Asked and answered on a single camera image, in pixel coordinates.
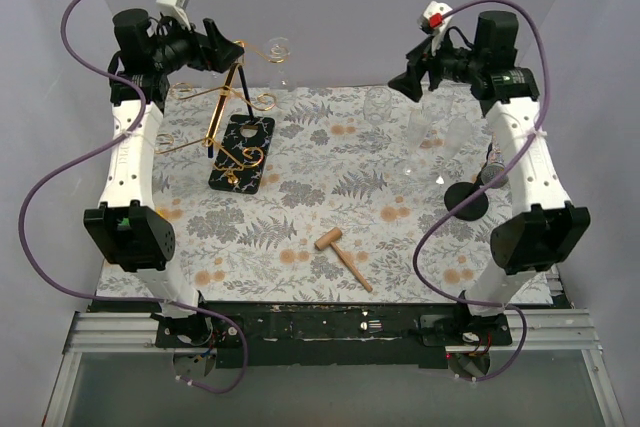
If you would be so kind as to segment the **gold wire wine glass rack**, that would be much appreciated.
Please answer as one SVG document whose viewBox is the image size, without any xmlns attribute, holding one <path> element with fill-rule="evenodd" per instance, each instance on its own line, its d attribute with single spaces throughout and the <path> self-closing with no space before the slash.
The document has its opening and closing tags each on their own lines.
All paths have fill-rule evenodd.
<svg viewBox="0 0 640 427">
<path fill-rule="evenodd" d="M 209 94 L 212 92 L 216 92 L 216 91 L 219 92 L 218 102 L 212 114 L 210 125 L 207 128 L 205 136 L 202 139 L 197 139 L 195 141 L 173 147 L 172 146 L 174 142 L 173 137 L 170 134 L 165 134 L 165 137 L 169 139 L 169 145 L 171 145 L 172 147 L 167 150 L 156 151 L 156 154 L 161 155 L 161 154 L 171 153 L 171 152 L 189 147 L 191 145 L 195 145 L 197 143 L 201 143 L 204 147 L 208 149 L 209 154 L 213 154 L 214 150 L 218 149 L 221 146 L 221 143 L 219 143 L 216 140 L 216 135 L 217 135 L 217 131 L 219 129 L 220 123 L 222 121 L 226 104 L 232 97 L 235 97 L 244 103 L 244 105 L 247 107 L 247 111 L 250 117 L 254 117 L 254 113 L 256 111 L 268 112 L 274 109 L 276 106 L 280 106 L 282 104 L 281 95 L 276 94 L 276 92 L 272 90 L 258 95 L 255 101 L 250 100 L 248 85 L 246 82 L 246 76 L 244 72 L 246 51 L 247 50 L 253 51 L 268 63 L 269 63 L 269 60 L 265 52 L 259 50 L 257 47 L 253 46 L 252 44 L 248 44 L 247 42 L 242 40 L 236 40 L 235 43 L 241 45 L 244 48 L 245 53 L 238 61 L 236 61 L 231 66 L 231 68 L 228 71 L 227 78 L 221 86 L 216 88 L 211 88 L 209 90 L 202 91 L 200 93 L 190 94 L 184 97 L 179 97 L 176 94 L 176 89 L 178 87 L 178 84 L 175 84 L 170 89 L 170 94 L 176 100 L 179 100 L 179 101 L 189 100 L 189 99 L 202 96 L 205 94 Z"/>
</svg>

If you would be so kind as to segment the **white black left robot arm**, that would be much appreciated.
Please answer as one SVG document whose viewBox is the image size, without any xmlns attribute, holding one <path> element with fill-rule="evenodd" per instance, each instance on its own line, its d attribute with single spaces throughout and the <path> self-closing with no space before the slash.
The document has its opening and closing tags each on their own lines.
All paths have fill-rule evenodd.
<svg viewBox="0 0 640 427">
<path fill-rule="evenodd" d="M 106 262 L 136 277 L 158 300 L 156 320 L 180 341 L 200 347 L 211 339 L 213 324 L 198 313 L 202 295 L 173 262 L 173 226 L 154 206 L 155 144 L 169 74 L 184 66 L 223 73 L 244 50 L 209 18 L 199 33 L 169 15 L 154 23 L 146 10 L 127 9 L 114 16 L 113 25 L 119 49 L 108 72 L 118 144 L 99 204 L 85 211 L 83 223 Z"/>
</svg>

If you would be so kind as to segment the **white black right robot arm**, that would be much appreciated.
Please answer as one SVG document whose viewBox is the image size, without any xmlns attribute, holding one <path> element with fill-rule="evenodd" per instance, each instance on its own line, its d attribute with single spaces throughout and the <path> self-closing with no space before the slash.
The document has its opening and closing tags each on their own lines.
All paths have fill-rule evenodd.
<svg viewBox="0 0 640 427">
<path fill-rule="evenodd" d="M 504 310 L 521 287 L 566 260 L 590 225 L 585 207 L 572 204 L 553 165 L 541 121 L 533 73 L 516 66 L 518 17 L 508 11 L 479 14 L 473 42 L 456 48 L 450 40 L 453 8 L 432 2 L 420 18 L 427 38 L 406 56 L 406 71 L 390 88 L 413 101 L 421 81 L 435 90 L 442 80 L 467 84 L 501 148 L 512 194 L 512 217 L 490 236 L 491 258 L 471 288 L 455 299 L 451 313 L 420 318 L 427 346 L 508 345 Z"/>
</svg>

